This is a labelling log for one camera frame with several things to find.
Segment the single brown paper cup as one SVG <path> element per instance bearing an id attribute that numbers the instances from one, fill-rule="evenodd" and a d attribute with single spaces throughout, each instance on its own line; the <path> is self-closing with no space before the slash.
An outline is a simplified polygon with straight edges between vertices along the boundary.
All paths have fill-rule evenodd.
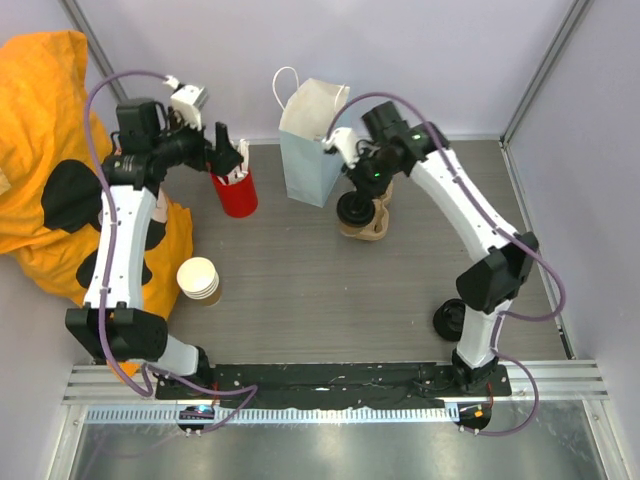
<path id="1" fill-rule="evenodd" d="M 353 225 L 344 223 L 342 221 L 339 222 L 340 232 L 347 237 L 355 237 L 363 233 L 367 228 L 368 228 L 368 224 L 353 226 Z"/>

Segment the single black cup lid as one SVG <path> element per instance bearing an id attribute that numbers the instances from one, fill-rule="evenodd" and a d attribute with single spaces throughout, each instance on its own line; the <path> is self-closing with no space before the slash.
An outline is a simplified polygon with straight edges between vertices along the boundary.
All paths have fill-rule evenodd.
<path id="1" fill-rule="evenodd" d="M 374 219 L 375 206 L 370 198 L 366 198 L 356 191 L 351 191 L 339 198 L 336 213 L 344 225 L 364 228 Z"/>

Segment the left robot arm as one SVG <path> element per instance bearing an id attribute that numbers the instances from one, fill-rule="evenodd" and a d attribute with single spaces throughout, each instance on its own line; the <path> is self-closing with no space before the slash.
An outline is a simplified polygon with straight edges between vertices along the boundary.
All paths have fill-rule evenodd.
<path id="1" fill-rule="evenodd" d="M 111 366 L 129 386 L 121 365 L 137 361 L 143 375 L 164 377 L 193 399 L 213 394 L 213 372 L 200 347 L 172 337 L 166 321 L 144 307 L 142 271 L 146 237 L 161 183 L 170 168 L 185 164 L 228 174 L 242 162 L 225 123 L 207 139 L 199 110 L 173 98 L 168 106 L 149 98 L 116 108 L 112 136 L 119 150 L 98 166 L 102 224 L 93 278 L 65 326 L 91 357 Z"/>

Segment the light blue paper bag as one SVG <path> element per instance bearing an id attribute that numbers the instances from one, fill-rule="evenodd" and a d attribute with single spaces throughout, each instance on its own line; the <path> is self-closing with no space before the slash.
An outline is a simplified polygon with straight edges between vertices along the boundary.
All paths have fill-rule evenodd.
<path id="1" fill-rule="evenodd" d="M 298 80 L 287 100 L 278 94 L 278 78 L 291 66 L 277 70 L 272 93 L 282 110 L 279 145 L 287 196 L 324 207 L 340 174 L 341 161 L 324 152 L 322 140 L 338 111 L 347 103 L 351 88 L 309 78 Z"/>

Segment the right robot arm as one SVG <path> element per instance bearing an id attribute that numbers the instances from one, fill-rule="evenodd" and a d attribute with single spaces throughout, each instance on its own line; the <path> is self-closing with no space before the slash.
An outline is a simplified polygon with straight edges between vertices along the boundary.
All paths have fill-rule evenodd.
<path id="1" fill-rule="evenodd" d="M 519 233 L 487 202 L 435 125 L 410 126 L 391 101 L 374 107 L 362 121 L 366 139 L 344 127 L 324 139 L 327 152 L 341 154 L 342 171 L 354 186 L 336 206 L 340 230 L 362 241 L 383 238 L 392 179 L 398 173 L 431 197 L 473 262 L 456 280 L 457 297 L 436 310 L 433 325 L 443 339 L 456 344 L 450 367 L 453 387 L 475 394 L 497 369 L 497 318 L 527 281 L 538 240 L 531 232 Z"/>

